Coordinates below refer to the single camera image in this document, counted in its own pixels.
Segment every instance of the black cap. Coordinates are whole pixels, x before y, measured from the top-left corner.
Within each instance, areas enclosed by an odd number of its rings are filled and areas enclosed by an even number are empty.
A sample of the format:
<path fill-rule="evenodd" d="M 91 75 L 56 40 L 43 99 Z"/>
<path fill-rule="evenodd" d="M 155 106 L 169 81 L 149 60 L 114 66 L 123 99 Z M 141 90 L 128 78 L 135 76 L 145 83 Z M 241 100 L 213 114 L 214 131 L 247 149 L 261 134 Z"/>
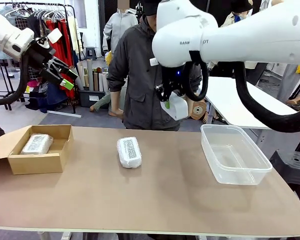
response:
<path fill-rule="evenodd" d="M 143 0 L 143 10 L 146 16 L 157 14 L 158 5 L 161 0 Z"/>
<path fill-rule="evenodd" d="M 231 2 L 231 11 L 237 14 L 250 11 L 252 8 L 248 0 L 232 0 Z"/>

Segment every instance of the container rim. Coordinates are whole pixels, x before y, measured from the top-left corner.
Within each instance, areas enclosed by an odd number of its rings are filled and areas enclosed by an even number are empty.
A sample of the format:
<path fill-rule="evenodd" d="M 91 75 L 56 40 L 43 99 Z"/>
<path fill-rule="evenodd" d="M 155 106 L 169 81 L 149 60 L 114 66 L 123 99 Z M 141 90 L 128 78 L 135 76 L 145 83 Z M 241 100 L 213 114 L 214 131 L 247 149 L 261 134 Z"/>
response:
<path fill-rule="evenodd" d="M 272 169 L 273 169 L 273 166 L 272 164 L 270 163 L 270 161 L 268 160 L 268 158 L 264 155 L 264 153 L 260 150 L 260 148 L 256 145 L 255 142 L 252 141 L 252 139 L 249 137 L 249 135 L 241 128 L 241 127 L 238 127 L 238 126 L 235 126 L 235 125 L 217 125 L 217 124 L 204 124 L 200 127 L 200 130 L 201 130 L 201 134 L 202 134 L 202 137 L 205 138 L 205 140 L 207 142 L 208 141 L 208 138 L 204 132 L 204 129 L 207 129 L 207 128 L 211 128 L 213 126 L 213 128 L 227 128 L 227 129 L 234 129 L 234 130 L 237 130 L 239 131 L 243 137 L 247 140 L 247 143 L 249 143 L 252 147 L 254 147 L 254 151 L 260 156 L 260 158 L 263 160 L 263 162 L 269 166 L 268 168 L 263 168 L 263 169 L 260 169 L 260 168 L 247 168 L 247 167 L 241 167 L 241 168 L 238 168 L 238 167 L 231 167 L 231 166 L 225 166 L 223 164 L 220 163 L 220 161 L 218 160 L 217 156 L 214 154 L 210 144 L 209 144 L 209 148 L 211 149 L 215 159 L 216 159 L 216 164 L 223 170 L 226 170 L 226 171 L 236 171 L 236 172 L 255 172 L 255 173 L 268 173 L 268 172 L 271 172 Z"/>

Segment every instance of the brown tabletop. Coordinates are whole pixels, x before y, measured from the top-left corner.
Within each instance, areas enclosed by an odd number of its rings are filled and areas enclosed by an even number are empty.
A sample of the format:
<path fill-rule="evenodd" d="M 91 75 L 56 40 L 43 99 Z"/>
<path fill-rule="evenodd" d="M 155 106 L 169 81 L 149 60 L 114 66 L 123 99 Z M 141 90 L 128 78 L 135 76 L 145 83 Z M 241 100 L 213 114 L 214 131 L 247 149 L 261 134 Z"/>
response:
<path fill-rule="evenodd" d="M 218 183 L 200 133 L 74 127 L 73 136 L 63 173 L 12 175 L 0 160 L 0 229 L 300 236 L 300 201 L 278 173 L 258 186 Z M 117 141 L 133 136 L 142 165 L 125 169 Z"/>

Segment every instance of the gray hoodie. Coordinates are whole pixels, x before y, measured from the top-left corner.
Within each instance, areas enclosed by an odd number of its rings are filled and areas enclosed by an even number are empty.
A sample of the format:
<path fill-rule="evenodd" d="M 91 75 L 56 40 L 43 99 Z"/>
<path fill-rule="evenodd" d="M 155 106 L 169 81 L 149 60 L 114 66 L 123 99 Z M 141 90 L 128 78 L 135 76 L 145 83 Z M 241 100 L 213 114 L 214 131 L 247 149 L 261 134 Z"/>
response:
<path fill-rule="evenodd" d="M 114 54 L 119 39 L 125 33 L 125 31 L 138 24 L 137 17 L 128 9 L 125 12 L 121 12 L 119 9 L 115 14 L 113 14 L 109 21 L 106 23 L 103 30 L 103 43 L 102 50 L 108 51 L 107 40 L 111 38 L 111 51 Z"/>
<path fill-rule="evenodd" d="M 154 36 L 155 32 L 145 16 L 140 24 L 125 31 L 110 63 L 107 80 L 110 91 L 118 92 L 128 76 L 123 113 L 123 124 L 127 128 L 177 131 L 180 122 L 173 120 L 161 108 L 155 92 L 155 86 L 162 83 L 162 72 L 160 66 L 150 66 L 150 59 L 154 58 Z M 196 92 L 202 80 L 199 66 L 193 67 L 190 80 Z"/>

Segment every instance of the table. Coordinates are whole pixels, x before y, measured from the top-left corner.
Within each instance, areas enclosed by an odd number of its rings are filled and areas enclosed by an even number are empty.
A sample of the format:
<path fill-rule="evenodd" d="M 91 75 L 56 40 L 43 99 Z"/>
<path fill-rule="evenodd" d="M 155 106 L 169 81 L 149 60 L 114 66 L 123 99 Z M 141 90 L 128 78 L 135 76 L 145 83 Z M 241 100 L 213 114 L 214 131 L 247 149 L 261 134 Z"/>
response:
<path fill-rule="evenodd" d="M 266 109 L 278 115 L 295 114 L 296 111 L 265 93 L 261 89 L 247 82 L 251 96 Z M 263 130 L 258 137 L 257 144 L 264 142 L 269 127 L 256 119 L 241 102 L 236 87 L 236 80 L 228 77 L 209 77 L 206 99 L 211 103 L 208 114 L 208 124 L 212 123 L 217 110 L 229 125 L 243 129 Z"/>
<path fill-rule="evenodd" d="M 116 149 L 135 136 L 142 165 Z M 63 173 L 12 175 L 0 160 L 0 229 L 300 236 L 300 201 L 274 170 L 259 186 L 216 181 L 198 132 L 73 127 Z"/>

